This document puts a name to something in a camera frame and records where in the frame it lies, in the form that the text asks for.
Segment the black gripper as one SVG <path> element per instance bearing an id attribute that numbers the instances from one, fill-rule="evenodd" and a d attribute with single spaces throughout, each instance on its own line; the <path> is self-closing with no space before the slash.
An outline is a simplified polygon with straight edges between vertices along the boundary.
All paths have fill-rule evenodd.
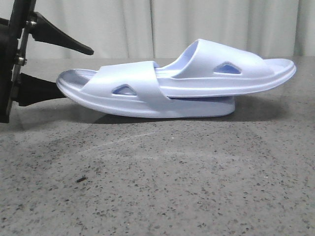
<path id="1" fill-rule="evenodd" d="M 26 45 L 28 41 L 30 16 L 36 1 L 16 0 L 10 19 L 0 20 L 0 121 L 8 123 L 11 111 L 12 86 L 21 66 L 25 65 Z M 49 22 L 39 12 L 33 13 L 35 25 L 31 35 L 35 41 L 49 43 L 72 49 L 86 55 L 93 55 L 94 50 L 65 34 Z M 37 102 L 65 98 L 56 82 L 49 82 L 24 73 L 20 74 L 17 102 L 25 107 Z"/>

